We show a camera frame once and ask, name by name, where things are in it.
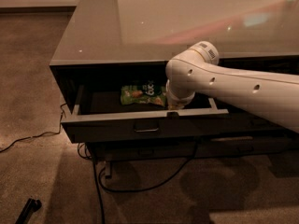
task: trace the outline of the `snack bag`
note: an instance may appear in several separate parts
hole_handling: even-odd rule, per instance
[[[166,105],[165,86],[154,84],[149,80],[142,85],[129,85],[121,88],[121,104],[155,104]]]

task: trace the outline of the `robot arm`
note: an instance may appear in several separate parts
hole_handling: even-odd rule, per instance
[[[299,133],[299,76],[217,66],[219,53],[199,42],[166,67],[170,108],[183,108],[196,92]]]

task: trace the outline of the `black cable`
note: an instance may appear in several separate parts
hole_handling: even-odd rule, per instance
[[[102,224],[105,224],[105,212],[104,212],[103,199],[102,199],[101,191],[100,191],[99,184],[98,184],[97,178],[96,178],[96,167],[95,167],[94,161],[93,161],[93,177],[94,177],[96,191],[97,191],[97,194],[99,197],[99,202],[100,202]]]
[[[63,106],[64,106],[64,105],[66,105],[66,103],[60,105],[60,108],[61,108],[61,110],[62,110],[62,113],[61,113],[61,116],[60,116],[60,119],[59,119],[59,130],[58,130],[58,132],[43,132],[43,133],[41,133],[41,134],[39,134],[39,135],[34,135],[34,136],[28,136],[28,137],[24,137],[24,138],[19,138],[19,139],[13,141],[8,147],[6,147],[6,148],[0,150],[0,153],[3,153],[3,152],[5,152],[5,151],[9,150],[11,147],[13,147],[16,143],[18,143],[18,142],[20,142],[20,141],[24,141],[24,140],[28,140],[28,139],[34,139],[34,138],[39,138],[39,137],[45,136],[46,134],[47,134],[48,136],[54,136],[54,135],[59,134],[59,133],[61,132],[61,130],[62,130],[61,121],[62,121],[62,119],[63,119],[63,116],[65,115],[65,112],[64,112],[64,110],[63,110]]]
[[[191,161],[193,158],[189,158],[187,159],[185,162],[183,162],[183,164],[172,174],[170,175],[165,181],[163,181],[160,184],[154,185],[152,187],[149,188],[144,188],[144,189],[109,189],[107,187],[104,186],[104,184],[102,183],[102,175],[103,172],[105,171],[105,167],[101,170],[99,176],[98,176],[98,181],[99,184],[101,186],[101,188],[105,191],[108,192],[118,192],[118,193],[127,193],[127,192],[142,192],[142,191],[148,191],[148,190],[152,190],[152,189],[157,189],[160,186],[164,185],[165,183],[169,182],[172,178],[174,178],[181,170],[182,168],[189,162]]]
[[[85,156],[83,156],[82,154],[81,154],[81,149],[82,149],[82,147],[84,147],[84,153],[85,153]],[[84,160],[87,160],[87,161],[90,161],[91,159],[92,159],[92,156],[90,156],[90,155],[88,155],[87,154],[87,146],[84,144],[84,143],[78,143],[78,146],[77,146],[77,153],[78,153],[78,155],[82,158],[82,159],[84,159]]]

